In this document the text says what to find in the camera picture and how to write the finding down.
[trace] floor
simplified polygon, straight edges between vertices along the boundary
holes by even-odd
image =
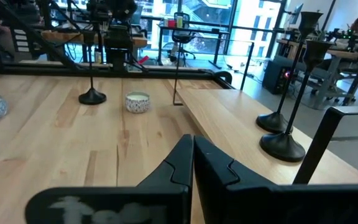
[[[27,201],[49,187],[135,186],[183,134],[199,134],[186,109],[172,105],[172,80],[96,78],[95,87],[107,102],[85,106],[78,95],[87,78],[0,76],[9,103],[0,119],[0,223],[23,223]],[[178,88],[220,87],[180,80]],[[148,113],[125,110],[131,91],[150,95]]]
[[[244,62],[246,59],[238,60],[232,59],[230,57],[226,57],[225,61],[227,64],[232,65],[233,69],[239,70],[240,72],[244,72],[245,67],[241,67],[240,63]],[[219,64],[223,67],[223,69],[230,70],[225,65],[225,61],[219,61]],[[188,60],[189,66],[202,66],[204,68],[215,69],[211,66],[211,64],[207,60]],[[252,62],[249,68],[249,73],[255,75],[254,79],[249,77],[246,78],[244,85],[244,92],[253,97],[254,99],[261,102],[264,106],[268,107],[271,110],[276,110],[279,104],[281,95],[272,95],[269,91],[262,88],[260,84],[261,80],[263,80],[264,72],[263,72],[262,62]],[[231,70],[233,75],[233,83],[232,85],[239,89],[241,86],[241,81],[243,74],[234,73]],[[346,80],[343,82],[339,82],[338,86],[344,90],[347,90],[350,87],[350,80]],[[317,128],[320,124],[321,119],[324,116],[325,110],[314,110],[311,109],[314,96],[310,95],[310,88],[305,90],[305,94],[302,98],[302,104],[298,110],[295,126],[307,134],[309,137],[313,138]],[[357,101],[353,104],[354,106],[358,106],[358,91],[356,93]],[[282,113],[288,119],[291,115],[291,111],[293,105],[295,103],[295,97],[292,94],[289,94],[287,99],[285,100]],[[341,101],[337,104],[333,100],[326,101],[324,103],[324,109],[329,108],[330,106],[340,106]],[[353,137],[358,136],[358,116],[345,117],[334,135],[334,137]],[[331,142],[328,146],[328,149],[339,156],[341,159],[348,162],[350,165],[354,166],[358,169],[358,141],[336,141]]]

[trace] computer monitor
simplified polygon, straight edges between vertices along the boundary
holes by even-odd
[[[296,24],[299,15],[301,14],[302,7],[303,7],[303,3],[295,8],[293,13],[291,14],[290,24]]]

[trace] gray floor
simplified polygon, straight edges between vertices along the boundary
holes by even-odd
[[[189,60],[189,65],[195,65],[195,62]],[[210,67],[208,62],[202,62],[197,60],[196,64],[204,65],[205,67]],[[219,62],[219,64],[223,68],[227,68],[224,62]],[[260,63],[253,63],[254,66],[251,66],[249,69],[249,73],[252,73],[257,77],[259,80],[263,79],[263,66],[259,66]],[[241,72],[244,72],[244,67],[240,67],[239,65],[233,65],[234,69],[238,69]],[[239,88],[241,85],[243,75],[240,73],[233,73],[233,86]],[[346,82],[338,83],[338,86],[342,89],[346,90],[350,87],[350,84]],[[246,78],[246,82],[244,85],[244,92],[246,92],[251,97],[255,98],[259,102],[261,102],[266,107],[270,108],[271,110],[276,110],[278,103],[280,101],[280,95],[272,95],[266,89],[262,88],[262,85],[256,80],[251,78]],[[294,96],[289,94],[290,96],[287,97],[285,100],[285,104],[283,107],[282,113],[285,115],[286,118],[289,118],[293,105],[295,103]],[[310,89],[306,89],[305,94],[303,95],[302,104],[298,110],[296,119],[295,119],[295,126],[302,130],[305,134],[313,138],[318,125],[325,113],[325,110],[314,110],[309,108],[313,102],[313,95],[310,95]],[[358,91],[356,93],[357,101],[354,103],[355,106],[358,106]],[[334,103],[333,100],[325,102],[325,108],[330,106],[339,106],[338,104]],[[348,136],[358,136],[358,116],[352,117],[345,117],[335,135],[335,137],[348,137]],[[331,142],[328,146],[328,149],[339,156],[341,159],[348,162],[350,165],[354,166],[358,169],[358,141],[341,141],[341,142]]]

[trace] railing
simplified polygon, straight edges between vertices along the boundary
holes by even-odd
[[[330,107],[326,111],[317,132],[310,144],[308,153],[293,181],[294,184],[308,184],[316,170],[336,128],[344,116],[358,115],[358,106]]]

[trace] black lamp base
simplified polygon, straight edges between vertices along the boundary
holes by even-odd
[[[106,101],[106,95],[91,87],[86,93],[78,97],[78,101],[85,105],[98,105]]]
[[[305,149],[291,134],[265,134],[259,145],[267,154],[286,162],[300,162],[306,154]]]
[[[268,132],[278,134],[286,130],[288,122],[281,113],[273,112],[271,114],[259,115],[256,118],[256,124]]]

